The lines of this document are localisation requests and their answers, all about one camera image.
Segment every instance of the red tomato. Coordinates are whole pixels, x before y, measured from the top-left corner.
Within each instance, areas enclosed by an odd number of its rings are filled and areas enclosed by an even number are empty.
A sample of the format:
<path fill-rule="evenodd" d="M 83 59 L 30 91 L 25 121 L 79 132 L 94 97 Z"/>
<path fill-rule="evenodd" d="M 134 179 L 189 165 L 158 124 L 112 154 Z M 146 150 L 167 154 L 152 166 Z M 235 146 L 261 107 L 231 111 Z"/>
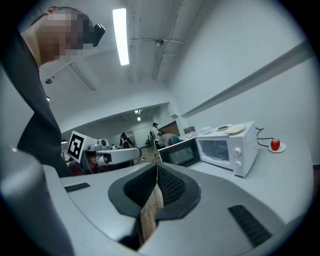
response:
<path fill-rule="evenodd" d="M 280 140 L 278 140 L 277 138 L 274 138 L 271 141 L 271 148 L 273 151 L 277 151 L 280 148 Z"/>

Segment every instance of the white microwave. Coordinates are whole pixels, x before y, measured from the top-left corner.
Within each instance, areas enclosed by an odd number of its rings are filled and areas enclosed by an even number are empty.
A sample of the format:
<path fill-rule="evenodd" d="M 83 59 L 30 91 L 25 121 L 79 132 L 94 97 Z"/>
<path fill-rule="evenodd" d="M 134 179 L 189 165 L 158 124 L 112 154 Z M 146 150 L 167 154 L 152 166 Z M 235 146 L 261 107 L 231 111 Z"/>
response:
<path fill-rule="evenodd" d="M 213 131 L 160 149 L 161 161 L 185 167 L 203 161 L 245 177 L 258 154 L 258 142 L 253 121 L 239 126 L 244 128 L 237 134 Z"/>

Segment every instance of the green food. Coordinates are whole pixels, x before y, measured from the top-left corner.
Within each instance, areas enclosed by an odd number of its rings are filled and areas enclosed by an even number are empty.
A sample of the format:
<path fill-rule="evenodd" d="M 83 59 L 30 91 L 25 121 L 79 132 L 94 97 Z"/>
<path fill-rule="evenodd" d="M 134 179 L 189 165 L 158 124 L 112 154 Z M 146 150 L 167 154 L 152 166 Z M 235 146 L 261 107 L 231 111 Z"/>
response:
<path fill-rule="evenodd" d="M 228 128 L 228 126 L 225 125 L 225 126 L 219 127 L 218 130 L 222 130 L 222 129 L 226 129 L 226 128 Z"/>

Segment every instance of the ear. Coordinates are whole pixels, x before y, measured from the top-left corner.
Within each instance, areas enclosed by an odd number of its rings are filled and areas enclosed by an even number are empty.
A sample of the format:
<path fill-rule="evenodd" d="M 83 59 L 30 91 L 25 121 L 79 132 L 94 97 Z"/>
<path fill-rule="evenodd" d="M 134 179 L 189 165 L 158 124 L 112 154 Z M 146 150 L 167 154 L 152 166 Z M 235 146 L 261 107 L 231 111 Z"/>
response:
<path fill-rule="evenodd" d="M 58 10 L 58 6 L 51 6 L 51 7 L 49 7 L 48 9 L 46 9 L 45 11 L 44 11 L 44 15 L 49 15 L 49 14 L 52 14 L 53 12 L 55 12 L 55 11 L 57 11 Z"/>

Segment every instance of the rectangular ceiling light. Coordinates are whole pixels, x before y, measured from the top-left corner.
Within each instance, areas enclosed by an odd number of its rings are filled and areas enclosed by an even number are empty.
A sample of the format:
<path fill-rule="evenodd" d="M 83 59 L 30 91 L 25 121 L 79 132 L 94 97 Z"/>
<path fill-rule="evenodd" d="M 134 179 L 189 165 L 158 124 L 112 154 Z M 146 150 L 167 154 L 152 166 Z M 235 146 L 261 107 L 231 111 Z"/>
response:
<path fill-rule="evenodd" d="M 127 44 L 127 10 L 125 8 L 112 11 L 116 47 L 121 66 L 129 64 Z"/>

